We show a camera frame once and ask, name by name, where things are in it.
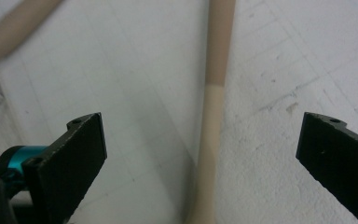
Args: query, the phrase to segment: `screw hole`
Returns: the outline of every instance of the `screw hole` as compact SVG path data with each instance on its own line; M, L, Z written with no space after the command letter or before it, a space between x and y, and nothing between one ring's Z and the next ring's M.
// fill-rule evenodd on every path
M77 123L80 123L80 122L81 122L80 119L75 119L75 120L72 121L73 124L77 124Z

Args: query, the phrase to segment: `wooden stick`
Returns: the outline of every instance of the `wooden stick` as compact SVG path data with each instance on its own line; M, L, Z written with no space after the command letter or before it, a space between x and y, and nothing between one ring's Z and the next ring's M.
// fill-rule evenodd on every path
M235 0L210 0L202 129L193 207L186 224L214 224L214 180Z
M63 0L23 0L0 21L0 59L8 55Z

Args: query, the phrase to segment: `white surface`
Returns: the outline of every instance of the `white surface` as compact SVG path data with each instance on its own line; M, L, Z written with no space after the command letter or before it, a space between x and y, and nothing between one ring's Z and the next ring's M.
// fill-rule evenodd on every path
M103 113L109 158L72 222L182 222L206 15L207 1L67 0L0 64L28 144ZM218 223L358 223L295 158L305 111L358 133L358 1L238 0L228 70Z

